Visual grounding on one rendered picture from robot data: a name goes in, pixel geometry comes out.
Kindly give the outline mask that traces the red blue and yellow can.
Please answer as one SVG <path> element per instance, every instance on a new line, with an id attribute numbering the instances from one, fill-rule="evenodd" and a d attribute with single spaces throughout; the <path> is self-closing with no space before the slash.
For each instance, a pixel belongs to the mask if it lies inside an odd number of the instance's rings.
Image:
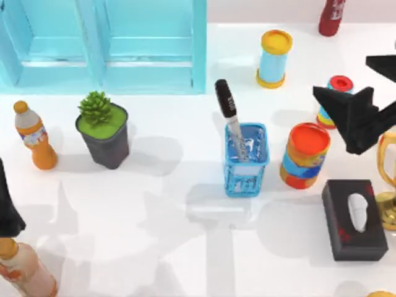
<path id="1" fill-rule="evenodd" d="M 331 77 L 327 83 L 327 88 L 345 93 L 352 93 L 353 87 L 354 84 L 352 80 L 344 75 L 335 75 Z M 322 106 L 320 106 L 319 111 L 317 112 L 316 121 L 318 125 L 324 129 L 336 128 L 334 122 Z"/>

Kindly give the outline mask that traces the orange and blue can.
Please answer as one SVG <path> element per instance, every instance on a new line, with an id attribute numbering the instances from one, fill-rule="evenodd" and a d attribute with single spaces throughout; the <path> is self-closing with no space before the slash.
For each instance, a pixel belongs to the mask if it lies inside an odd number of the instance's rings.
<path id="1" fill-rule="evenodd" d="M 329 147 L 329 133 L 318 124 L 295 125 L 289 133 L 280 165 L 281 179 L 294 189 L 311 187 L 316 182 Z"/>

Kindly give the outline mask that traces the red bottle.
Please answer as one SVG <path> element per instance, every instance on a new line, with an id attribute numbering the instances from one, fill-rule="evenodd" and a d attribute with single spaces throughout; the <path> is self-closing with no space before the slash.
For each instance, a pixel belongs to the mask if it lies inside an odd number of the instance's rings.
<path id="1" fill-rule="evenodd" d="M 318 28 L 321 35 L 332 37 L 338 32 L 345 2 L 346 0 L 326 0 Z"/>

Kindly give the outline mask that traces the gold trophy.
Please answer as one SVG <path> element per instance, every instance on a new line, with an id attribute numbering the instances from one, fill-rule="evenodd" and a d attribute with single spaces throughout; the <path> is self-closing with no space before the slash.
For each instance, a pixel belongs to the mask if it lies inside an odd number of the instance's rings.
<path id="1" fill-rule="evenodd" d="M 396 231 L 396 162 L 392 177 L 386 173 L 384 166 L 386 150 L 390 144 L 396 145 L 396 132 L 385 132 L 380 137 L 377 147 L 377 169 L 381 178 L 394 190 L 377 194 L 376 203 L 383 228 Z"/>

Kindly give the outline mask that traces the yellow and light blue can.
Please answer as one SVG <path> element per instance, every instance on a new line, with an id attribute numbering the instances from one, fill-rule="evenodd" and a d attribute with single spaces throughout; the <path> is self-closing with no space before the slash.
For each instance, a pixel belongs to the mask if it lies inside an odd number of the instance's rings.
<path id="1" fill-rule="evenodd" d="M 261 87 L 274 89 L 282 86 L 292 44 L 292 37 L 283 30 L 269 30 L 263 34 L 262 54 L 256 71 L 256 80 Z"/>

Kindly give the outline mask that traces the white tissue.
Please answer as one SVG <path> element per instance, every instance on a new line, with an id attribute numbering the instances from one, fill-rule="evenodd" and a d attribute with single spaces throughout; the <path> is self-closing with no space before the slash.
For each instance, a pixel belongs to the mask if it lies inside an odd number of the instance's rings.
<path id="1" fill-rule="evenodd" d="M 358 193 L 352 193 L 348 196 L 348 211 L 354 229 L 363 233 L 366 231 L 366 224 L 368 220 L 368 202 Z"/>

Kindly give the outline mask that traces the black tissue box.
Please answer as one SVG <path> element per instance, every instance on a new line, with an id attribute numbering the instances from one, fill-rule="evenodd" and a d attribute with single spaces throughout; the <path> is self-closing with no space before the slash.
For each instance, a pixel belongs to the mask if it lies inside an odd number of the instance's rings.
<path id="1" fill-rule="evenodd" d="M 368 202 L 366 231 L 357 232 L 348 211 L 348 196 Z M 379 261 L 388 251 L 372 183 L 368 179 L 329 179 L 322 190 L 332 254 L 335 261 Z"/>

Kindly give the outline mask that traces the black pen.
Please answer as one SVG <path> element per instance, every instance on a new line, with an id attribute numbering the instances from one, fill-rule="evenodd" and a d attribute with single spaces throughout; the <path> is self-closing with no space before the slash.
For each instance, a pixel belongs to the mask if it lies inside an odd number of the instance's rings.
<path id="1" fill-rule="evenodd" d="M 240 162 L 247 163 L 249 158 L 237 116 L 235 101 L 228 86 L 228 82 L 225 79 L 218 79 L 215 82 L 215 93 L 222 114 L 227 121 L 228 130 L 231 134 L 238 159 Z"/>

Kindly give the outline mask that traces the blue pen holder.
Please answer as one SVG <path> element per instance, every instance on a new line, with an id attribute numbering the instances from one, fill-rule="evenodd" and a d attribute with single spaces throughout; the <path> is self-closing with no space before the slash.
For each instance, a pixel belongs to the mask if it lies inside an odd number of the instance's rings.
<path id="1" fill-rule="evenodd" d="M 260 193 L 270 154 L 267 130 L 261 123 L 242 123 L 241 132 L 249 161 L 240 162 L 231 133 L 225 128 L 224 188 L 230 197 L 255 197 Z"/>

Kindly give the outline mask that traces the light blue rack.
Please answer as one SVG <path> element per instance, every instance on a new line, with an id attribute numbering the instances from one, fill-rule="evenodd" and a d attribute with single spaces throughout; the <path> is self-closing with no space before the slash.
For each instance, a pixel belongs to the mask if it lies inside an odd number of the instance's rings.
<path id="1" fill-rule="evenodd" d="M 0 94 L 198 94 L 207 0 L 0 0 Z"/>

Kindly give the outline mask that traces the green plant in grey pot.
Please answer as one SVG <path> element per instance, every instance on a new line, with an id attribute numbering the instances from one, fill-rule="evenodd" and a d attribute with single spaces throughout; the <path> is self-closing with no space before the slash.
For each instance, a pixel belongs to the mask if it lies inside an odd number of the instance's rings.
<path id="1" fill-rule="evenodd" d="M 105 92 L 92 91 L 79 104 L 75 127 L 93 161 L 117 169 L 129 155 L 128 112 L 111 101 Z"/>

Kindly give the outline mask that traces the orange drink bottle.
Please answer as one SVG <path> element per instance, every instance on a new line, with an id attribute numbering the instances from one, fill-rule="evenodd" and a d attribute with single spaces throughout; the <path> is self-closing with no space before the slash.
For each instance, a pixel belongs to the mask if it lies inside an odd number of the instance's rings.
<path id="1" fill-rule="evenodd" d="M 58 156 L 48 140 L 48 133 L 39 115 L 25 101 L 14 103 L 15 128 L 24 145 L 31 150 L 34 165 L 40 170 L 51 170 Z"/>

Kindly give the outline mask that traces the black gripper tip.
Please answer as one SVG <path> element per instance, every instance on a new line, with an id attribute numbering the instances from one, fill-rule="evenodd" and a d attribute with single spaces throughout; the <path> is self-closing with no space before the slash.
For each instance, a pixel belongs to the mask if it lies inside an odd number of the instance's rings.
<path id="1" fill-rule="evenodd" d="M 0 238 L 15 238 L 25 228 L 26 223 L 11 199 L 4 165 L 0 158 Z"/>

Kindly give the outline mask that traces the pale orange bottle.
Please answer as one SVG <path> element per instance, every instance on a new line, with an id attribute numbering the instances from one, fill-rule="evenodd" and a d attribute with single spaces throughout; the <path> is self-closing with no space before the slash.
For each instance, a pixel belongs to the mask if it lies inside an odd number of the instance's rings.
<path id="1" fill-rule="evenodd" d="M 28 244 L 0 238 L 0 275 L 19 290 L 22 297 L 56 297 L 56 279 L 47 271 Z"/>

